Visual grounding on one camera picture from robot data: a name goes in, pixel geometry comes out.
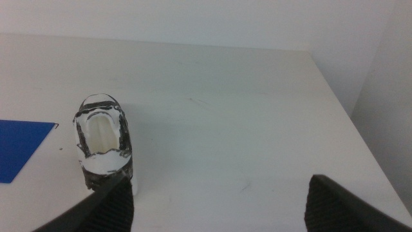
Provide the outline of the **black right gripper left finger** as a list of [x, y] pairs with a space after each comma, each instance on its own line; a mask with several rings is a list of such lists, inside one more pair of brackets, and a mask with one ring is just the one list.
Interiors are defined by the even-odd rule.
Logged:
[[119, 173], [83, 201], [35, 231], [129, 232], [133, 217], [131, 182], [125, 173]]

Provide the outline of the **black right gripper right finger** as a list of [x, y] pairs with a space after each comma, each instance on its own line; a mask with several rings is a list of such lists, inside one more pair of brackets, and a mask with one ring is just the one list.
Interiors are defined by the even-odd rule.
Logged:
[[326, 175], [310, 179], [304, 222], [308, 232], [411, 232]]

